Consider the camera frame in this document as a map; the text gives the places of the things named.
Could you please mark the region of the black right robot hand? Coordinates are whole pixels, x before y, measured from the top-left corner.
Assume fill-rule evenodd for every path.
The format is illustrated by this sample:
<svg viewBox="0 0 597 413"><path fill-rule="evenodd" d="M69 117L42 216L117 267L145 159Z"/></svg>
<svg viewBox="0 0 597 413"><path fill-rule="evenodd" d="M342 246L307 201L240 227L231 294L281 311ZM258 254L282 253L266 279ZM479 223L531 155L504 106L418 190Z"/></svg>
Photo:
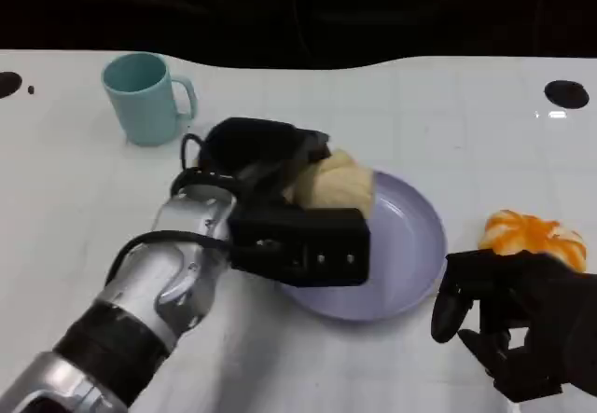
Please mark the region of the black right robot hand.
<svg viewBox="0 0 597 413"><path fill-rule="evenodd" d="M596 277L547 254L447 255L431 336L458 337L513 403L596 393Z"/></svg>

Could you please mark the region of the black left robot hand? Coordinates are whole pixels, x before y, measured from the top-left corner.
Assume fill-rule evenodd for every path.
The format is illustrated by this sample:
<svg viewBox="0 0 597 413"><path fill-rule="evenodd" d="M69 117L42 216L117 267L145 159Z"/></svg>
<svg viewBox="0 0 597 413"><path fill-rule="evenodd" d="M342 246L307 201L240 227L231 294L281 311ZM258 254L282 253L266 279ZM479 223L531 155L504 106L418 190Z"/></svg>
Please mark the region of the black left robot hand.
<svg viewBox="0 0 597 413"><path fill-rule="evenodd" d="M302 209L283 192L307 168L330 156L329 136L292 124L249 117L229 117L208 132L199 167L232 178L235 211Z"/></svg>

